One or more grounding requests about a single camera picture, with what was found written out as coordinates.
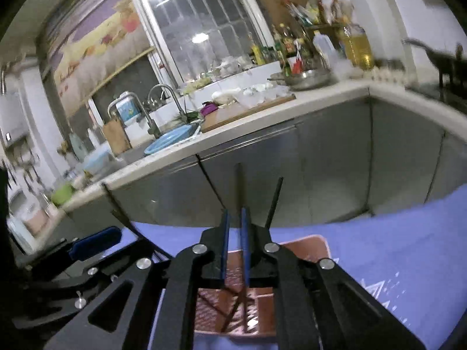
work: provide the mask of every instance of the water heater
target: water heater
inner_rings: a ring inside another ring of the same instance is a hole
[[[0,132],[5,148],[29,133],[20,95],[17,92],[0,94]]]

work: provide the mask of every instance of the blue tablecloth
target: blue tablecloth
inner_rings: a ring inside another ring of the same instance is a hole
[[[395,214],[345,223],[271,228],[272,240],[286,242],[324,236],[331,256],[425,344],[438,349],[467,307],[467,185],[444,199]],[[205,228],[136,223],[171,254],[197,243]],[[237,250],[239,230],[230,229],[229,250]],[[120,244],[134,241],[123,230]],[[196,335],[196,350],[277,349],[274,339],[239,340]]]

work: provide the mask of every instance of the cooking oil bottle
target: cooking oil bottle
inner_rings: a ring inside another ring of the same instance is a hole
[[[343,45],[347,58],[354,66],[370,70],[374,66],[373,54],[365,30],[352,23],[347,23],[339,30],[339,41]]]

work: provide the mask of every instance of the kitchen faucet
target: kitchen faucet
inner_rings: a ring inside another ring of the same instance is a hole
[[[127,97],[134,97],[136,99],[136,101],[138,102],[143,114],[144,114],[144,117],[146,117],[146,119],[148,120],[148,125],[149,125],[149,129],[148,129],[148,134],[150,135],[153,135],[156,139],[158,139],[160,136],[161,136],[161,131],[159,130],[159,128],[157,127],[156,125],[156,122],[151,118],[151,116],[149,115],[148,111],[144,108],[141,100],[139,99],[139,97],[136,95],[136,93],[133,93],[133,92],[123,92],[116,100],[113,100],[108,108],[107,108],[107,114],[109,115],[109,117],[111,117],[110,115],[110,109],[115,106],[116,103],[122,101],[123,99],[127,98]]]
[[[173,99],[174,99],[174,102],[178,108],[178,111],[180,112],[180,118],[182,119],[182,122],[184,122],[185,124],[188,123],[188,117],[186,117],[186,113],[183,111],[181,105],[180,105],[180,102],[178,101],[177,99],[177,93],[175,92],[174,88],[172,88],[170,85],[167,85],[167,84],[156,84],[155,86],[153,86],[151,88],[151,90],[149,91],[149,94],[148,94],[148,97],[149,95],[151,94],[152,90],[156,87],[161,87],[161,88],[166,88],[169,90],[170,94],[172,95]]]

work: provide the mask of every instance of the blue bowl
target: blue bowl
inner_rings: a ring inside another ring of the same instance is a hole
[[[180,142],[181,140],[190,137],[193,135],[193,133],[195,133],[196,127],[196,125],[183,125],[163,134],[144,150],[144,154],[150,155],[157,153],[158,151],[165,149],[174,143]]]

